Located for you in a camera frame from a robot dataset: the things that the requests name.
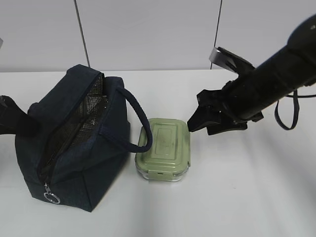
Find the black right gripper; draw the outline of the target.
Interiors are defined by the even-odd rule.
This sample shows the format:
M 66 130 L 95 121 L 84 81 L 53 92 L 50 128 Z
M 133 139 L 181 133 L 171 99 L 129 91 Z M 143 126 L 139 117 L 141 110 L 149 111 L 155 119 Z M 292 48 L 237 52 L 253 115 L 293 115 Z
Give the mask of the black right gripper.
M 188 130 L 207 127 L 208 135 L 247 129 L 247 122 L 263 119 L 263 96 L 254 80 L 229 81 L 222 89 L 202 90 L 198 107 L 187 121 Z

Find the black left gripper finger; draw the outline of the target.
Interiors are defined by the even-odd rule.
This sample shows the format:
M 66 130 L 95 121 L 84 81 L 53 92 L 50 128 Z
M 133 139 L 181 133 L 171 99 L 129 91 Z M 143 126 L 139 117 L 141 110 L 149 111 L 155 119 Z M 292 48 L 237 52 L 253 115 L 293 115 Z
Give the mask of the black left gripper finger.
M 11 97 L 0 96 L 1 135 L 35 136 L 40 130 L 40 123 L 21 110 Z

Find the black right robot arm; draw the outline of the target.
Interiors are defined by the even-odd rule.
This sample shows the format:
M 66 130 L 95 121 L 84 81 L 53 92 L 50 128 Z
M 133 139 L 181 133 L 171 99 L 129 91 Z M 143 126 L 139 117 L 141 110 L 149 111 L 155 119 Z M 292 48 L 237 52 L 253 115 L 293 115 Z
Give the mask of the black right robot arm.
M 222 48 L 213 48 L 209 60 L 238 75 L 219 90 L 197 94 L 198 107 L 187 122 L 188 130 L 203 128 L 208 135 L 246 130 L 248 121 L 263 119 L 262 111 L 283 97 L 293 98 L 293 122 L 287 127 L 275 111 L 277 123 L 285 130 L 298 121 L 298 88 L 316 82 L 316 17 L 302 22 L 287 44 L 255 68 L 250 62 Z

